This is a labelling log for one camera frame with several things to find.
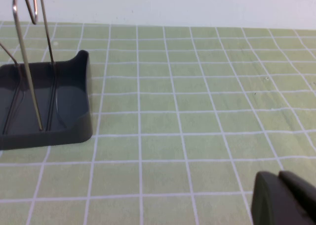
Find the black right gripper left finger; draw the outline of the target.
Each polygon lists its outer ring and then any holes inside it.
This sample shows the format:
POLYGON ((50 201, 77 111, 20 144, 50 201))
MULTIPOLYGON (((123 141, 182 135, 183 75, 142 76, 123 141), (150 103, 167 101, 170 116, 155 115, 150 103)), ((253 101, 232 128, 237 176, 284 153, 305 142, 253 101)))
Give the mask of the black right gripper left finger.
POLYGON ((304 212, 290 190, 275 174, 255 177, 251 215, 255 225, 305 225, 304 212))

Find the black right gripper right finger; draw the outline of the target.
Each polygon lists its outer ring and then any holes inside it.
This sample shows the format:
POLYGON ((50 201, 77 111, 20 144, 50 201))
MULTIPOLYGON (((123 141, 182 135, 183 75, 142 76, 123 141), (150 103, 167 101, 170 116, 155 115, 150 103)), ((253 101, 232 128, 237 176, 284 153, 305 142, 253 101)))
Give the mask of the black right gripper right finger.
POLYGON ((280 171, 278 177, 304 210, 304 217, 316 224, 316 187, 290 171, 280 171))

